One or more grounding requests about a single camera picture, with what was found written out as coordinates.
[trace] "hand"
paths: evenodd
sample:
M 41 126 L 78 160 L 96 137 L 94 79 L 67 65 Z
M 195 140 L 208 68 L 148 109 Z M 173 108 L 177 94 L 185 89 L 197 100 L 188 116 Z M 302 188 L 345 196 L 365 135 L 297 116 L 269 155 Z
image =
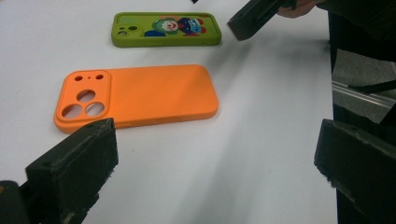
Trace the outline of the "hand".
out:
M 291 7 L 280 7 L 277 15 L 292 19 L 301 17 L 310 12 L 318 2 L 319 1 L 314 0 L 297 0 L 295 9 L 292 9 Z

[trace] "printed phone case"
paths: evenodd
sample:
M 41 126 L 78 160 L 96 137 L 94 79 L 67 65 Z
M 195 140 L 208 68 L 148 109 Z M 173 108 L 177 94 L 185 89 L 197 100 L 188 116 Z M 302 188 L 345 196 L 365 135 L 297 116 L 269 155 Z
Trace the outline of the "printed phone case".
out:
M 209 13 L 121 12 L 114 17 L 111 39 L 120 48 L 214 46 L 221 31 Z
M 54 122 L 65 133 L 105 118 L 127 128 L 209 119 L 218 107 L 201 65 L 77 71 L 64 80 Z

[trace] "black 3d-printed part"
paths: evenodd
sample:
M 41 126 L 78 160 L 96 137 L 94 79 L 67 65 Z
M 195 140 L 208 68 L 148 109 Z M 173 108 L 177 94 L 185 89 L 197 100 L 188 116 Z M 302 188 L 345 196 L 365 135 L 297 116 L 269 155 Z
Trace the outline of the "black 3d-printed part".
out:
M 113 119 L 80 128 L 32 162 L 26 174 L 44 204 L 42 223 L 81 223 L 118 162 Z
M 29 223 L 20 188 L 13 181 L 0 181 L 0 223 Z
M 296 0 L 250 0 L 227 24 L 236 39 L 246 40 L 271 20 L 280 7 L 295 8 Z
M 354 126 L 323 120 L 315 165 L 373 223 L 396 223 L 396 147 Z

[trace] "white surface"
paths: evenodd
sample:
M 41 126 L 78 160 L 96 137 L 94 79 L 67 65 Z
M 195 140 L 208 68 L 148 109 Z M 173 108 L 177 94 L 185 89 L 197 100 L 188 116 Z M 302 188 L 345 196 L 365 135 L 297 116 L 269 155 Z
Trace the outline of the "white surface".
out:
M 0 179 L 66 138 L 52 122 L 73 71 L 198 63 L 219 97 L 212 119 L 117 130 L 120 164 L 84 223 L 336 223 L 335 191 L 314 166 L 332 117 L 327 14 L 273 17 L 248 41 L 226 22 L 247 1 L 0 1 Z M 205 11 L 217 47 L 118 49 L 121 11 Z

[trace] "cartoon character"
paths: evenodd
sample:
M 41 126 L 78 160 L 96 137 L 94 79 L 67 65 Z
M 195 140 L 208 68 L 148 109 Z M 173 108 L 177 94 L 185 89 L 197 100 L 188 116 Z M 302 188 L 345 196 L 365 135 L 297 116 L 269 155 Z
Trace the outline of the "cartoon character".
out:
M 203 24 L 201 19 L 181 18 L 177 21 L 174 18 L 165 18 L 155 21 L 152 24 L 154 30 L 145 32 L 145 36 L 175 35 L 178 31 L 183 32 L 184 36 L 198 36 L 206 33 Z

